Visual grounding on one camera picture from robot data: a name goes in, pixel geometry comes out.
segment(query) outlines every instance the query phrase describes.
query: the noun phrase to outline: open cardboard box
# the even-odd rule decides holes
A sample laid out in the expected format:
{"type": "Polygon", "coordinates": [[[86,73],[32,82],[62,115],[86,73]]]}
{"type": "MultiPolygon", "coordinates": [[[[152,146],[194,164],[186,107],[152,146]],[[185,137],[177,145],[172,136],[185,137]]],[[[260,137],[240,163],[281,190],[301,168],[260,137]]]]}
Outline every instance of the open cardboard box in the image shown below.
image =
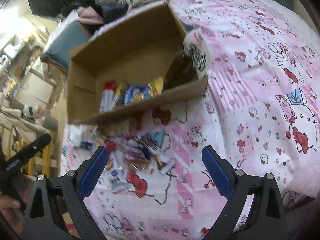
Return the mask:
{"type": "Polygon", "coordinates": [[[156,97],[99,114],[104,82],[125,80],[129,84],[146,85],[159,76],[164,77],[178,51],[183,49],[185,35],[181,22],[166,2],[71,50],[68,123],[111,123],[153,106],[203,95],[207,76],[163,91],[156,97]]]}

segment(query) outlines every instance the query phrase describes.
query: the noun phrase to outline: hello kitty print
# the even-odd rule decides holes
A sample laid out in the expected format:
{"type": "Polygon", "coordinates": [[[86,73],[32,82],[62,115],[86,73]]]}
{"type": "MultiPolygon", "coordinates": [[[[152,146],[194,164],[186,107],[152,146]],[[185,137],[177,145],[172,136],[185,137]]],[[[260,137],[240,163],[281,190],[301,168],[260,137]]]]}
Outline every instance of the hello kitty print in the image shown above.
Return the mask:
{"type": "MultiPolygon", "coordinates": [[[[152,172],[130,171],[129,188],[117,195],[103,174],[85,199],[102,232],[132,240],[205,237],[226,203],[202,163],[207,145],[247,174],[274,174],[287,209],[303,194],[314,197],[320,188],[314,172],[320,168],[318,36],[271,0],[170,4],[195,28],[185,49],[198,73],[207,72],[208,87],[202,97],[141,115],[134,136],[161,135],[175,167],[166,174],[156,163],[152,172]]],[[[90,156],[64,144],[62,175],[90,156]]],[[[248,196],[235,230],[244,226],[252,200],[248,196]]]]}

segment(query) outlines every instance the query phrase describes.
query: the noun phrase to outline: silver bolt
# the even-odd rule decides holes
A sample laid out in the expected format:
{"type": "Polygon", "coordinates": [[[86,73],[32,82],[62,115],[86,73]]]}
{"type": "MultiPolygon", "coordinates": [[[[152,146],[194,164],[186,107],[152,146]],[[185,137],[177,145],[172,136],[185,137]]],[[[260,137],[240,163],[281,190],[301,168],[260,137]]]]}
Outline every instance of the silver bolt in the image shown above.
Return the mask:
{"type": "Polygon", "coordinates": [[[272,175],[271,173],[268,173],[268,174],[267,174],[267,178],[268,178],[268,179],[273,179],[273,175],[272,175]]]}
{"type": "Polygon", "coordinates": [[[44,179],[44,175],[43,174],[38,176],[38,180],[43,180],[43,179],[44,179]]]}
{"type": "Polygon", "coordinates": [[[242,175],[244,174],[244,172],[243,172],[243,170],[241,170],[241,169],[237,169],[237,170],[236,170],[236,174],[237,174],[238,176],[242,176],[242,175]]]}
{"type": "Polygon", "coordinates": [[[67,175],[70,176],[70,177],[75,175],[75,174],[76,174],[75,170],[70,170],[70,171],[67,172],[67,175]]]}

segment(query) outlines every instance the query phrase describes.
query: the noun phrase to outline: human hand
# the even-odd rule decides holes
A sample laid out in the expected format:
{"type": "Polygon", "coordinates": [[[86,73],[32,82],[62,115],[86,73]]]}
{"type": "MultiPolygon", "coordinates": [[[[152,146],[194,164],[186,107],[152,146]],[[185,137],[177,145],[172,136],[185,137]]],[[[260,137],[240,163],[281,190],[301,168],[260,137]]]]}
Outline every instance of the human hand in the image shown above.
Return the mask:
{"type": "MultiPolygon", "coordinates": [[[[25,203],[28,203],[33,186],[32,180],[24,174],[18,176],[19,186],[22,184],[23,188],[21,198],[25,203]]],[[[19,210],[20,207],[21,205],[19,201],[5,194],[0,194],[0,211],[19,236],[22,235],[23,220],[16,214],[15,210],[19,210]]]]}

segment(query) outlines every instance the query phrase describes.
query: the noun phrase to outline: blue gripper pad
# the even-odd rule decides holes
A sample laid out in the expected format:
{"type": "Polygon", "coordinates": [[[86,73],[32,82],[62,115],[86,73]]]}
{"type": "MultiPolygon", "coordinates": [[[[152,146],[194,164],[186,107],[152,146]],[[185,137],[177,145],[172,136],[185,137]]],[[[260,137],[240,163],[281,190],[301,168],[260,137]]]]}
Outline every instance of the blue gripper pad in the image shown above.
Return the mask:
{"type": "Polygon", "coordinates": [[[89,197],[96,186],[105,166],[107,165],[109,152],[105,147],[99,147],[100,152],[93,160],[86,173],[82,177],[78,196],[80,199],[89,197]]]}
{"type": "Polygon", "coordinates": [[[220,195],[229,200],[232,196],[230,179],[219,165],[217,160],[213,157],[210,148],[207,146],[202,150],[202,161],[204,166],[207,168],[213,182],[216,184],[220,195]]]}

